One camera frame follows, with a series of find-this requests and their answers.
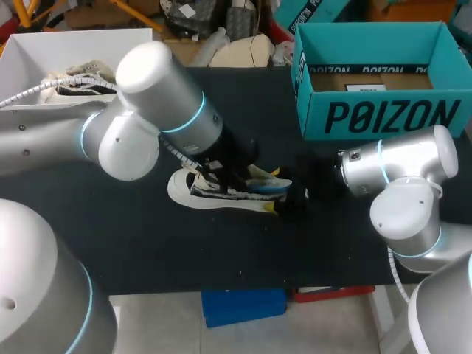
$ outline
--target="shoe box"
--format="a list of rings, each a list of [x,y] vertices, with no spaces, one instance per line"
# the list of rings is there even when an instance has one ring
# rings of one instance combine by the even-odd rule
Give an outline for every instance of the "shoe box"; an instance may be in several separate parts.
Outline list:
[[[0,101],[40,85],[50,72],[65,72],[91,60],[115,72],[126,53],[152,40],[150,28],[11,35],[0,57]],[[28,96],[18,105],[36,104],[38,97]]]
[[[333,22],[349,0],[284,0],[274,14],[275,21],[292,35],[306,22]]]
[[[440,22],[300,24],[291,78],[307,140],[458,137],[472,112],[472,68]]]

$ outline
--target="sneaker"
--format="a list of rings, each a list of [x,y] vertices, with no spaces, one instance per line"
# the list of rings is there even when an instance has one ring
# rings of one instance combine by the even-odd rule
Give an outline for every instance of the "sneaker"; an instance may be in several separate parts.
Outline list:
[[[238,208],[255,212],[275,212],[283,204],[292,181],[267,173],[250,165],[251,179],[246,181],[247,191],[228,188],[222,192],[218,181],[191,167],[176,171],[169,180],[167,192],[176,203],[193,209]]]

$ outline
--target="black table surface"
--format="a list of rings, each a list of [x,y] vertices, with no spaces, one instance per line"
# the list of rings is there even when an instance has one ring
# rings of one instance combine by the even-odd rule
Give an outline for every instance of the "black table surface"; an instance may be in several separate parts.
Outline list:
[[[362,142],[304,142],[288,69],[193,69],[231,128],[250,129],[264,169]],[[456,141],[459,175],[444,183],[444,221],[472,223],[470,143]],[[121,182],[93,164],[71,162],[0,178],[0,198],[41,214],[108,294],[204,289],[393,283],[386,245],[369,222],[371,198],[310,204],[285,221],[236,209],[174,203],[167,182],[179,162],[161,150],[154,170]],[[405,283],[422,276],[399,271]]]

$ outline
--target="brown cardboard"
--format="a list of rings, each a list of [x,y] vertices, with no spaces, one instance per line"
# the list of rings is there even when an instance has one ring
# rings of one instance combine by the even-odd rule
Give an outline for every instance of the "brown cardboard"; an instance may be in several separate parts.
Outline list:
[[[384,84],[391,90],[425,90],[433,86],[427,74],[319,74],[310,75],[316,92],[346,91],[346,85]]]
[[[166,40],[164,41],[172,53],[180,60],[182,65],[188,66],[192,63],[193,58],[197,55],[203,42],[190,40]]]
[[[381,74],[381,78],[387,91],[433,89],[427,74]]]

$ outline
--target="floor tile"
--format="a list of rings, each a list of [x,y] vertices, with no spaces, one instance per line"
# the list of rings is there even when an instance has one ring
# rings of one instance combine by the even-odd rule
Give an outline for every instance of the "floor tile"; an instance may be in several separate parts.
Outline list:
[[[201,354],[377,354],[365,296],[290,304],[283,316],[207,329]]]
[[[199,354],[200,293],[112,296],[120,306],[115,354]]]

